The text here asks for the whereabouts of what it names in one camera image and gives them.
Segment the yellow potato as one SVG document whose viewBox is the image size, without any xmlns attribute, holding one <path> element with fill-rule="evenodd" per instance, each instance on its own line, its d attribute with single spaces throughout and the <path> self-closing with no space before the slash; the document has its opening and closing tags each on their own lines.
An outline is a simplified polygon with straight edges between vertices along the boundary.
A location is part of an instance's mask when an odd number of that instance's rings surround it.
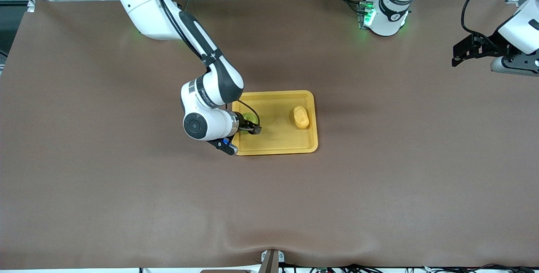
<svg viewBox="0 0 539 273">
<path fill-rule="evenodd" d="M 293 119 L 299 129 L 307 129 L 310 125 L 310 118 L 304 106 L 299 105 L 293 108 Z"/>
</svg>

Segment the large table cover mat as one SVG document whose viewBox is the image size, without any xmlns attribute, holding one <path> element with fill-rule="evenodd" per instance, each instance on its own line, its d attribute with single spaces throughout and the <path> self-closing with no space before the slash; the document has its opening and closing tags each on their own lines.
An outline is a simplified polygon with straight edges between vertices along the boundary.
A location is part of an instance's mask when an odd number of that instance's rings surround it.
<svg viewBox="0 0 539 273">
<path fill-rule="evenodd" d="M 539 78 L 451 66 L 464 0 L 398 35 L 340 0 L 191 0 L 246 91 L 314 95 L 310 154 L 187 137 L 180 41 L 118 1 L 40 1 L 0 76 L 0 269 L 539 267 Z"/>
</svg>

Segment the yellow rectangular plastic tray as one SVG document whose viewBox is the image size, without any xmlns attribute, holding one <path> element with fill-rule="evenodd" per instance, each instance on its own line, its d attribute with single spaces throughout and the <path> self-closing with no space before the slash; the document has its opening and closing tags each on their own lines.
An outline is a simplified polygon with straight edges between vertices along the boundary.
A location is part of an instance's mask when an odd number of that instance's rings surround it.
<svg viewBox="0 0 539 273">
<path fill-rule="evenodd" d="M 306 108 L 310 125 L 296 127 L 293 108 Z M 233 144 L 239 156 L 312 153 L 318 148 L 315 100 L 310 91 L 245 92 L 240 102 L 233 102 L 232 110 L 240 113 L 258 113 L 262 131 L 258 135 L 237 133 Z"/>
</svg>

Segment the green apple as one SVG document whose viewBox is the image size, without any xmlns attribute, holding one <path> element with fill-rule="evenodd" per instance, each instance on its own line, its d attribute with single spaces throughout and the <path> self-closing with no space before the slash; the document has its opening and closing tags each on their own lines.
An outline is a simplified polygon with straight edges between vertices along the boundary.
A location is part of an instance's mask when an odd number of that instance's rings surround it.
<svg viewBox="0 0 539 273">
<path fill-rule="evenodd" d="M 242 114 L 244 121 L 240 124 L 240 132 L 243 134 L 258 135 L 260 124 L 258 116 L 254 113 Z"/>
</svg>

